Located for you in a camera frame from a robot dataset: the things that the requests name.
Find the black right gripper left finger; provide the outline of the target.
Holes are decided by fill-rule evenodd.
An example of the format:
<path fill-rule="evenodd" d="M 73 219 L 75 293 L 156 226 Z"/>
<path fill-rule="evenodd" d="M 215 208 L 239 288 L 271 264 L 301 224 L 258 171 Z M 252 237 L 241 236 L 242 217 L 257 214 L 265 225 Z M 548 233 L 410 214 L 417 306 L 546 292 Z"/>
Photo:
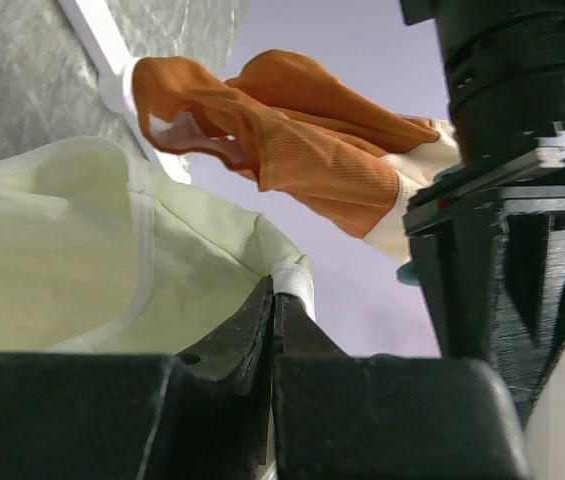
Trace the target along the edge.
<path fill-rule="evenodd" d="M 0 352 L 0 479 L 252 479 L 267 457 L 274 293 L 177 354 Z"/>

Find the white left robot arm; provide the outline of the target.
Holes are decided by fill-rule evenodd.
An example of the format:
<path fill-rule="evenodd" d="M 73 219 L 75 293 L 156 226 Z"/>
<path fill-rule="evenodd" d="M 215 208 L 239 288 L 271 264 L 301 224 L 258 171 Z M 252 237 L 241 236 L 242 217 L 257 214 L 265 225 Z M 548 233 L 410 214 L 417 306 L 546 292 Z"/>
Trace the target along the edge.
<path fill-rule="evenodd" d="M 489 363 L 527 422 L 565 350 L 565 1 L 405 1 L 433 20 L 462 167 L 403 223 L 446 357 Z"/>

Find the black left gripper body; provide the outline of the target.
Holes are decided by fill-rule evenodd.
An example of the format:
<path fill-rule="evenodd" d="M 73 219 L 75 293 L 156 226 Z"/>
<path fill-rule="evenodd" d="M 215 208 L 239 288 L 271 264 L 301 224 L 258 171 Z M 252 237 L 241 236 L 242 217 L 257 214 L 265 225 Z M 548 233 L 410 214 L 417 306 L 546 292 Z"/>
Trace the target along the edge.
<path fill-rule="evenodd" d="M 446 206 L 484 191 L 514 187 L 565 191 L 565 119 L 455 119 L 459 158 L 410 200 L 404 217 L 409 258 Z"/>

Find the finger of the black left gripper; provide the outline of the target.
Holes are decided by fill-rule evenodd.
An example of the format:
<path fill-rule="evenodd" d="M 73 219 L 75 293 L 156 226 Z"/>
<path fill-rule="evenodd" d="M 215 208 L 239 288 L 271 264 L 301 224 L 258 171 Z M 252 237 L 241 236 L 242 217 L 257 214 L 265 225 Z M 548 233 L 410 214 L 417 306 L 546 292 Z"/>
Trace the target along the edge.
<path fill-rule="evenodd" d="M 527 424 L 565 350 L 565 199 L 488 203 L 487 359 Z"/>
<path fill-rule="evenodd" d="M 510 246 L 507 200 L 447 207 L 417 238 L 421 287 L 445 357 L 504 360 L 510 355 Z"/>

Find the white oval clip hanger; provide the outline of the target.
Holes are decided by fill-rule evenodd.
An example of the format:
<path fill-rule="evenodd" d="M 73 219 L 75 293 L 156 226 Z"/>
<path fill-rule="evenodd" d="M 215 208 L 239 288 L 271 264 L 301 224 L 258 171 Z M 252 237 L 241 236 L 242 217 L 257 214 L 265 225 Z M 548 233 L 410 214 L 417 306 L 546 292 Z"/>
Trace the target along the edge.
<path fill-rule="evenodd" d="M 534 478 L 565 480 L 565 351 L 525 427 Z"/>

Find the pale yellow underwear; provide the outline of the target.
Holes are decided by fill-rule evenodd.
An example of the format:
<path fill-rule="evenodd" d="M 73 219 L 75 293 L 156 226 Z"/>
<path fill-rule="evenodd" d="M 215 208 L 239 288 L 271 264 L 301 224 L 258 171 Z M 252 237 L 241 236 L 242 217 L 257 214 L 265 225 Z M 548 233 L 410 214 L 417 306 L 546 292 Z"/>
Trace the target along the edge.
<path fill-rule="evenodd" d="M 93 137 L 0 161 L 0 351 L 179 352 L 264 277 L 315 311 L 262 214 Z"/>

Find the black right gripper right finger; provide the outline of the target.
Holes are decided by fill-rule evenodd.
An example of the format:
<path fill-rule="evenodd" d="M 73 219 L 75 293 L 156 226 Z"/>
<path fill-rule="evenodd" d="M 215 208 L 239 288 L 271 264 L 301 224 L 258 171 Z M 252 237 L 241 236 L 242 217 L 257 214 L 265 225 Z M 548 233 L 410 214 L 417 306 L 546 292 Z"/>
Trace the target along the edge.
<path fill-rule="evenodd" d="M 346 355 L 275 298 L 273 416 L 282 479 L 527 479 L 515 407 L 475 360 Z"/>

